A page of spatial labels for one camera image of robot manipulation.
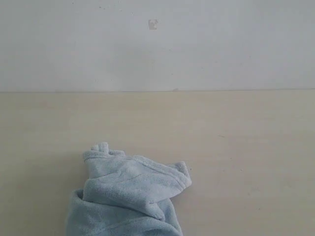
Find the light blue terry towel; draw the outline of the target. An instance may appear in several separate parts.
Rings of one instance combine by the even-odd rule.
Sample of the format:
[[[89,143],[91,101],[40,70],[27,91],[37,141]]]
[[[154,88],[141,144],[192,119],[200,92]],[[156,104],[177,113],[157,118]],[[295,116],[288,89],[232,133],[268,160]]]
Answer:
[[[171,199],[191,185],[186,164],[161,164],[112,150],[106,142],[83,154],[89,172],[72,192],[68,236],[180,236]]]

